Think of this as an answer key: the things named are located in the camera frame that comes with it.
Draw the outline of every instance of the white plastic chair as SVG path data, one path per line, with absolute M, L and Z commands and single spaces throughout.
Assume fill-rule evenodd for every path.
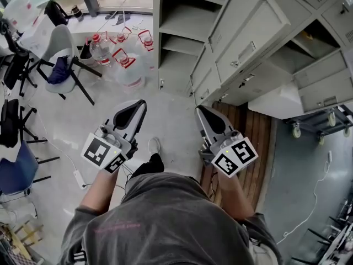
M 78 85 L 78 87 L 82 90 L 83 94 L 87 97 L 87 99 L 91 102 L 91 104 L 94 105 L 94 101 L 91 99 L 87 91 L 84 89 L 84 87 L 78 80 L 78 74 L 76 76 L 76 74 L 74 73 L 74 70 L 72 69 L 72 66 L 77 65 L 82 69 L 95 74 L 98 77 L 101 77 L 101 73 L 86 66 L 85 64 L 79 61 L 78 49 L 73 42 L 72 35 L 69 29 L 65 25 L 63 24 L 58 25 L 51 33 L 48 48 L 46 52 L 43 54 L 43 57 L 41 58 L 37 66 L 38 73 L 47 81 L 48 77 L 47 75 L 44 74 L 40 66 L 47 65 L 50 67 L 54 67 L 59 57 L 63 57 L 67 55 L 69 56 L 68 69 L 71 71 L 70 76 L 65 81 L 59 84 L 46 83 L 45 85 L 46 90 L 52 93 L 58 93 L 60 97 L 65 100 L 66 97 L 63 94 L 73 91 L 74 87 Z

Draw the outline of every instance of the blue cloth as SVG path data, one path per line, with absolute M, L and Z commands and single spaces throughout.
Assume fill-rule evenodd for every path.
M 0 190 L 8 195 L 30 188 L 38 170 L 38 163 L 27 143 L 22 141 L 15 162 L 0 161 Z
M 50 84 L 59 84 L 65 81 L 70 76 L 67 64 L 68 56 L 59 57 L 56 60 L 56 64 L 51 72 L 47 82 Z

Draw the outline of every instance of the white sneaker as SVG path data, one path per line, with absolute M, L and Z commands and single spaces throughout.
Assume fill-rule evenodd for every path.
M 149 154 L 152 156 L 153 154 L 161 154 L 161 145 L 159 144 L 159 140 L 157 137 L 153 137 L 148 141 L 147 146 Z

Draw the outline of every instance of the caster wheel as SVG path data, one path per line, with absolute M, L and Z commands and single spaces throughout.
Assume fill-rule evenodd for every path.
M 345 129 L 343 130 L 343 135 L 344 135 L 344 137 L 349 137 L 350 134 L 351 134 L 351 131 L 350 131 L 349 128 L 345 128 Z
M 319 144 L 320 144 L 320 145 L 324 145 L 324 143 L 325 143 L 325 137 L 324 137 L 323 134 L 320 134 L 320 137 L 319 137 Z
M 298 139 L 301 136 L 301 131 L 300 128 L 298 126 L 295 126 L 292 130 L 293 136 L 295 139 Z
M 328 121 L 330 126 L 335 126 L 336 125 L 336 116 L 335 112 L 330 112 L 328 115 Z

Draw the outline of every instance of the gray t-shirt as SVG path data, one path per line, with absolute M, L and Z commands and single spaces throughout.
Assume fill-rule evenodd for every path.
M 128 182 L 121 204 L 109 212 L 76 209 L 59 264 L 253 265 L 249 237 L 268 245 L 282 264 L 261 214 L 241 224 L 191 178 L 143 174 Z

